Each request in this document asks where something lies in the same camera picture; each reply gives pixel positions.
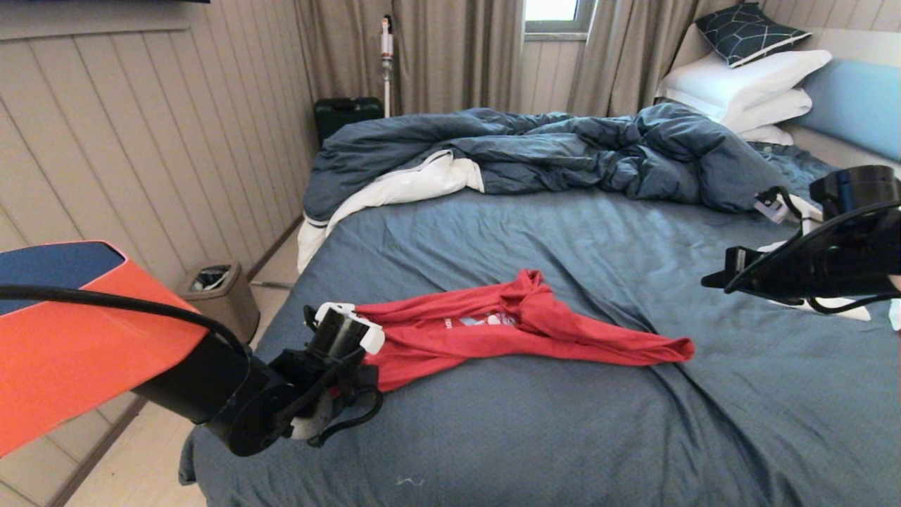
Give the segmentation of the window with grey frame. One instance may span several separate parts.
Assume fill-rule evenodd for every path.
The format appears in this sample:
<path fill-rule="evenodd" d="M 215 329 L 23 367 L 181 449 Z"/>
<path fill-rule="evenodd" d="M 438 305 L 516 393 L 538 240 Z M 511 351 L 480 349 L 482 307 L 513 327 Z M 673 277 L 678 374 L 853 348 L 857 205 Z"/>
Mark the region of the window with grey frame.
<path fill-rule="evenodd" d="M 525 33 L 588 33 L 598 0 L 524 0 Z"/>

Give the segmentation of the dark geometric patterned cushion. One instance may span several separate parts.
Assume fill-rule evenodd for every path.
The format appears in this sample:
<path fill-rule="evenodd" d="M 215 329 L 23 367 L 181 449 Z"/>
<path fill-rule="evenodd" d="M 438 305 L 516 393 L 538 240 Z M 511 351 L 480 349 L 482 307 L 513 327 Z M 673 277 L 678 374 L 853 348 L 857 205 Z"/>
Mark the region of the dark geometric patterned cushion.
<path fill-rule="evenodd" d="M 730 68 L 789 51 L 813 36 L 811 32 L 780 25 L 766 16 L 756 2 L 705 14 L 694 25 Z"/>

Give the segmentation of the dark green suitcase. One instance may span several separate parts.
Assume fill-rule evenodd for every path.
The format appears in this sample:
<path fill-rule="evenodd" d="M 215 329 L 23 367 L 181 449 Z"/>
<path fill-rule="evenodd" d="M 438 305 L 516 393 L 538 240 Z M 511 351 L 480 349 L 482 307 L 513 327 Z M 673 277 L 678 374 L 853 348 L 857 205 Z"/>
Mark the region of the dark green suitcase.
<path fill-rule="evenodd" d="M 345 125 L 380 119 L 385 116 L 383 103 L 377 97 L 330 97 L 313 105 L 319 147 Z"/>

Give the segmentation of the white stick vacuum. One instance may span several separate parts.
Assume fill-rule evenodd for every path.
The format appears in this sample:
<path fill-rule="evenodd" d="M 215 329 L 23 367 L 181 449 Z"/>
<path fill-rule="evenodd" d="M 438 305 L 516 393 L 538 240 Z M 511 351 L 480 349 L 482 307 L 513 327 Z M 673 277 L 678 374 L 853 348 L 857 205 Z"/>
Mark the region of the white stick vacuum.
<path fill-rule="evenodd" d="M 384 118 L 392 113 L 391 87 L 393 82 L 393 22 L 391 15 L 385 14 L 381 19 L 381 78 L 383 82 Z"/>

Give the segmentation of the flat white remote control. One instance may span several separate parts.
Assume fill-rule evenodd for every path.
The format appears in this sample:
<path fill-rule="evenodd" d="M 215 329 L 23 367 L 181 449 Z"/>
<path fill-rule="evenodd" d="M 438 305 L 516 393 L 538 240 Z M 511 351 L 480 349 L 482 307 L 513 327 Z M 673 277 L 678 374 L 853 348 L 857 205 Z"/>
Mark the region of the flat white remote control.
<path fill-rule="evenodd" d="M 852 299 L 847 299 L 847 298 L 823 298 L 823 299 L 817 299 L 817 301 L 824 308 L 843 308 L 843 307 L 846 307 L 847 305 L 854 303 L 854 301 Z M 817 313 L 819 315 L 823 315 L 823 313 L 821 313 L 821 312 L 817 311 L 815 308 L 811 307 L 807 302 L 802 302 L 800 305 L 786 304 L 786 303 L 781 303 L 778 301 L 768 301 L 768 302 L 772 303 L 774 305 L 777 305 L 779 307 L 798 309 L 799 311 L 807 311 L 809 313 Z M 865 307 L 856 307 L 856 308 L 851 308 L 851 309 L 845 309 L 845 311 L 842 311 L 839 313 L 834 313 L 834 314 L 829 314 L 829 315 L 836 315 L 836 317 L 849 318 L 849 320 L 859 320 L 862 322 L 869 322 L 871 320 L 869 311 Z"/>

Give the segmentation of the red printed t-shirt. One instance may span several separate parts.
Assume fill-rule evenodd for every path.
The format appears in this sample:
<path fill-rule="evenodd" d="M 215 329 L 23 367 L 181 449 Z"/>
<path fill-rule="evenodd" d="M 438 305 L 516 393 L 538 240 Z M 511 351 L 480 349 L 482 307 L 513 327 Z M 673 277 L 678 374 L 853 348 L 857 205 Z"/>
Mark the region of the red printed t-shirt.
<path fill-rule="evenodd" d="M 360 305 L 356 311 L 385 332 L 379 353 L 366 358 L 379 369 L 384 392 L 471 359 L 512 354 L 635 367 L 681 363 L 695 355 L 688 337 L 628 330 L 576 313 L 538 270 L 521 270 L 503 284 Z"/>

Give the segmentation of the beige curtain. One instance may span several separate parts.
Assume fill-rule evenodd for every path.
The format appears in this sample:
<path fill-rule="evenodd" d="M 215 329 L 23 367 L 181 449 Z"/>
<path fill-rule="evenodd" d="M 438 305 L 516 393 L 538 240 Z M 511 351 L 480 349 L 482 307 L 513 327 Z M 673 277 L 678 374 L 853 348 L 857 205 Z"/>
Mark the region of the beige curtain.
<path fill-rule="evenodd" d="M 525 0 L 295 0 L 314 99 L 383 97 L 381 23 L 393 27 L 394 115 L 520 107 Z"/>
<path fill-rule="evenodd" d="M 696 19 L 741 0 L 598 0 L 574 71 L 567 112 L 631 115 L 653 103 L 657 84 Z"/>

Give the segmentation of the dark blue crumpled duvet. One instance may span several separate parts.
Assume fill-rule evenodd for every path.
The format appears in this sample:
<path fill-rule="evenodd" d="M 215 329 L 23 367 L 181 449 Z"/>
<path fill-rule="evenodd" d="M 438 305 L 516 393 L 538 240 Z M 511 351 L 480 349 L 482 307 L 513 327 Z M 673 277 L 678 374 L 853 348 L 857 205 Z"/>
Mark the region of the dark blue crumpled duvet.
<path fill-rule="evenodd" d="M 463 189 L 518 195 L 596 187 L 742 213 L 770 187 L 801 195 L 798 174 L 726 126 L 672 103 L 618 118 L 479 107 L 367 120 L 338 129 L 313 161 L 297 270 L 352 214 Z"/>

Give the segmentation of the large white pillow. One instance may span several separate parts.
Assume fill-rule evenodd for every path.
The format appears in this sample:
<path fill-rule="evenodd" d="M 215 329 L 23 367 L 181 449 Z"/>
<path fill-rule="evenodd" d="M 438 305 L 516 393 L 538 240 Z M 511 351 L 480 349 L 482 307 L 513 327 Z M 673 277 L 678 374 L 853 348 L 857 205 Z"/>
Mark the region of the large white pillow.
<path fill-rule="evenodd" d="M 718 54 L 676 68 L 655 93 L 687 105 L 715 120 L 733 120 L 745 110 L 782 95 L 833 60 L 825 49 L 786 51 L 728 67 Z"/>

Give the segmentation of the blue-grey bed sheet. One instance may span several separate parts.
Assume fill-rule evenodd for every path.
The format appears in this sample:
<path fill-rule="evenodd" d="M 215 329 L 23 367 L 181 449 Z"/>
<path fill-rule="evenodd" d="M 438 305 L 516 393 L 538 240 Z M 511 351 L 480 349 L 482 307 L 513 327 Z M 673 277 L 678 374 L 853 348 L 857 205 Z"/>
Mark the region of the blue-grey bed sheet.
<path fill-rule="evenodd" d="M 701 286 L 728 247 L 791 235 L 757 213 L 596 189 L 465 190 L 357 212 L 297 280 L 258 345 L 264 361 L 309 340 L 305 305 L 401 301 L 521 269 L 580 314 L 690 337 L 695 357 L 470 360 L 387 394 L 321 449 L 281 439 L 238 458 L 195 429 L 178 476 L 208 507 L 901 507 L 888 305 L 862 322 Z"/>

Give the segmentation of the beige trash bin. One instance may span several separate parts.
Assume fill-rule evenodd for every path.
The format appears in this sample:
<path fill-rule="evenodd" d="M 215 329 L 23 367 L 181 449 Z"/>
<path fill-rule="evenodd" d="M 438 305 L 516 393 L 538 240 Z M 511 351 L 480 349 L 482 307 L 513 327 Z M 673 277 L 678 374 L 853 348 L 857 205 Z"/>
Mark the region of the beige trash bin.
<path fill-rule="evenodd" d="M 180 280 L 176 292 L 206 317 L 225 324 L 241 343 L 251 343 L 261 313 L 238 260 L 194 266 Z"/>

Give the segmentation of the blue headboard cushion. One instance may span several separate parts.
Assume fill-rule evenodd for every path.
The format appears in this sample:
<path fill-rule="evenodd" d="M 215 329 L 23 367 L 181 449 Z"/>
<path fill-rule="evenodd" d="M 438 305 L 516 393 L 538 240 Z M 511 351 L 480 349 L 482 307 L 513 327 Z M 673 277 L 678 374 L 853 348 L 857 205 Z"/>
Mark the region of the blue headboard cushion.
<path fill-rule="evenodd" d="M 796 125 L 901 163 L 901 68 L 832 60 L 802 90 L 813 105 Z"/>

